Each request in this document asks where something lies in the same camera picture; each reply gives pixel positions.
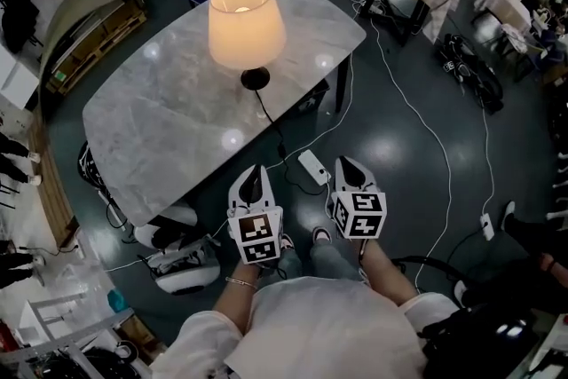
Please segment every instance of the glossy floor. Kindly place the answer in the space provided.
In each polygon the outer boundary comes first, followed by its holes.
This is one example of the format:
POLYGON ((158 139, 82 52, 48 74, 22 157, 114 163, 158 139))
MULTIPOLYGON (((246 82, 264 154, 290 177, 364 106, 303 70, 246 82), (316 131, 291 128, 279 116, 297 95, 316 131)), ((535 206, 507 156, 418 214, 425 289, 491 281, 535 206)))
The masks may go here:
MULTIPOLYGON (((348 0, 331 1, 353 13, 348 0)), ((469 24, 473 1, 461 0, 458 10, 451 13, 457 27, 470 38, 475 35, 469 24)), ((410 13, 415 0, 397 2, 403 11, 410 13)), ((146 256, 149 251, 121 242, 128 233, 108 225, 105 206, 77 174, 77 155, 85 140, 82 110, 115 68, 158 30, 186 12, 189 5, 185 0, 148 0, 148 8, 149 21, 93 68, 69 94, 49 125, 51 145, 68 198, 107 268, 125 265, 136 260, 138 254, 146 256)), ((330 170, 340 154, 368 166, 388 198, 389 215, 380 239, 384 249, 391 257, 425 255, 445 225, 446 164, 436 140, 393 86, 376 43, 376 32, 367 20, 359 20, 359 24, 367 31, 367 39, 353 54, 351 109, 343 124, 322 138, 312 151, 330 170)), ((434 257, 447 259, 461 238, 478 229, 481 207, 491 192, 481 110, 471 94, 462 93, 455 81, 444 73, 434 57, 434 47, 422 34, 411 37, 406 47, 401 48, 386 29, 380 30, 385 58, 394 77, 424 120, 440 136, 448 153, 453 202, 446 235, 433 253, 434 257)), ((455 31, 455 25, 447 20, 442 35, 455 31)), ((499 62, 496 69, 504 87, 505 107, 487 118, 495 178, 495 196, 487 211, 496 225, 502 205, 515 199, 522 217, 542 220, 549 208, 556 165, 547 132, 544 100, 539 86, 531 79, 513 84, 509 65, 499 62)), ((332 90, 318 113, 281 122, 289 151, 338 122, 340 115, 334 114, 333 109, 335 75, 331 75, 328 82, 332 90)), ((225 220, 231 183, 254 163, 276 163, 277 145, 277 135, 267 131, 234 157, 221 175, 206 180, 187 195, 211 232, 225 220)), ((317 190, 295 160, 291 160, 290 169, 292 179, 311 191, 317 190)), ((283 171, 282 167, 270 171, 272 189, 285 210, 286 232, 296 241, 300 256, 307 258, 311 230, 318 225, 331 227, 324 213, 325 194, 302 193, 285 182, 283 171)), ((229 273, 237 259, 236 248, 225 232, 219 239, 223 247, 217 255, 224 265, 224 273, 229 273)), ((498 270, 506 261, 523 254, 504 234, 498 234, 491 243, 478 236, 460 249, 453 264, 467 271, 482 263, 471 270, 482 274, 498 270)), ((409 266, 407 276, 414 279, 416 270, 417 267, 409 266)), ((138 315, 166 343, 175 338, 181 323, 192 312, 210 308, 224 286, 224 282, 218 280, 199 294, 170 296, 152 283, 149 271, 141 264, 113 272, 113 280, 138 315)), ((443 273, 426 268, 420 286, 445 293, 450 293, 452 288, 443 273)))

